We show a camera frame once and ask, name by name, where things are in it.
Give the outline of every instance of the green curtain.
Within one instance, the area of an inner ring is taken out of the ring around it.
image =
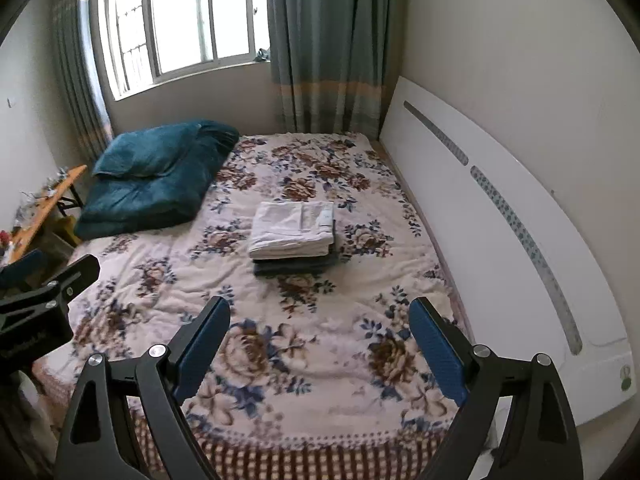
[[[284,129],[377,138],[402,1],[268,0],[268,17]]]
[[[90,31],[89,0],[54,0],[54,46],[60,88],[80,147],[95,162],[113,140]]]

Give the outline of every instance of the white folded garment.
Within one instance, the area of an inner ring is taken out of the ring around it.
[[[324,256],[332,243],[333,202],[261,202],[249,256],[254,260]]]

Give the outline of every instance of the stack of folded clothes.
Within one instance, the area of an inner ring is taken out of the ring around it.
[[[338,259],[333,202],[261,202],[249,256],[256,276],[323,272]]]

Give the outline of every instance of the window sill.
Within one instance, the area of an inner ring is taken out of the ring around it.
[[[185,79],[187,77],[191,77],[194,75],[199,75],[199,74],[204,74],[207,72],[216,72],[218,70],[226,70],[227,68],[235,68],[237,66],[249,66],[249,65],[255,65],[255,64],[264,64],[264,63],[270,63],[270,60],[264,60],[264,61],[245,61],[242,63],[236,63],[236,64],[230,64],[230,65],[225,65],[225,66],[215,66],[215,67],[208,67],[208,68],[202,68],[201,70],[198,69],[194,69],[192,72],[188,72],[188,73],[181,73],[180,75],[176,75],[175,77],[172,77],[171,79],[167,79],[166,81],[161,81],[158,83],[153,83],[149,86],[145,86],[143,88],[138,88],[137,90],[132,90],[129,92],[126,92],[122,95],[119,96],[114,96],[113,100],[115,102],[117,101],[122,101],[128,97],[132,97],[134,95],[138,95],[138,94],[142,94],[142,92],[146,92],[148,90],[152,90],[153,88],[158,88],[159,86],[165,85],[167,83],[172,83],[174,81],[178,81],[178,79]]]

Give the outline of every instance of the bedspread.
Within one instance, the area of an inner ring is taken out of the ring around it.
[[[256,278],[247,255],[264,200],[331,200],[339,263],[322,274]],[[34,373],[64,408],[84,361],[166,343],[223,296],[231,327],[182,410],[224,479],[414,478],[456,413],[408,328],[427,296],[452,317],[449,289],[416,211],[359,134],[242,137],[196,219],[100,238],[74,257],[100,278],[70,304],[74,338]],[[162,469],[138,399],[136,433]]]

